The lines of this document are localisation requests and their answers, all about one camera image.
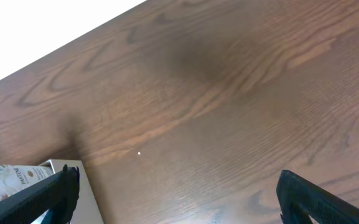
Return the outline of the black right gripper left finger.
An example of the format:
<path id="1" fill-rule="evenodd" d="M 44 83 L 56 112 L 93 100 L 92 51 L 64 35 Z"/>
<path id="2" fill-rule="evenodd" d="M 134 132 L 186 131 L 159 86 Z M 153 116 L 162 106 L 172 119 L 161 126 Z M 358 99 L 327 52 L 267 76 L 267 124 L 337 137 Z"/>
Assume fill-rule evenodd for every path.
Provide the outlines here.
<path id="1" fill-rule="evenodd" d="M 32 223 L 42 214 L 45 224 L 70 223 L 80 193 L 78 167 L 63 169 L 0 201 L 0 224 Z"/>

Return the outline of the white floral shampoo tube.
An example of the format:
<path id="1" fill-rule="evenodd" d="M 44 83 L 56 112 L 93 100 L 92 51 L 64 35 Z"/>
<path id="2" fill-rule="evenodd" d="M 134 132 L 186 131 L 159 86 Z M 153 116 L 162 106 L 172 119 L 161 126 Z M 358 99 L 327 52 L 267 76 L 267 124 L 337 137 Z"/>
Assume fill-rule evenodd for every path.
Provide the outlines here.
<path id="1" fill-rule="evenodd" d="M 0 165 L 0 201 L 51 175 L 54 172 L 49 167 Z"/>

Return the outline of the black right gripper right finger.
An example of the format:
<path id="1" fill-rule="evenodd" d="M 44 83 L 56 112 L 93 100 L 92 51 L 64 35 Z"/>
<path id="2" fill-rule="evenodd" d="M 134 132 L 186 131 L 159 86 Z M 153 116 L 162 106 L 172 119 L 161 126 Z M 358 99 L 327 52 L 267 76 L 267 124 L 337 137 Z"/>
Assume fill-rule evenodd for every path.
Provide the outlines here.
<path id="1" fill-rule="evenodd" d="M 276 195 L 283 224 L 359 224 L 359 208 L 290 170 L 281 171 Z"/>

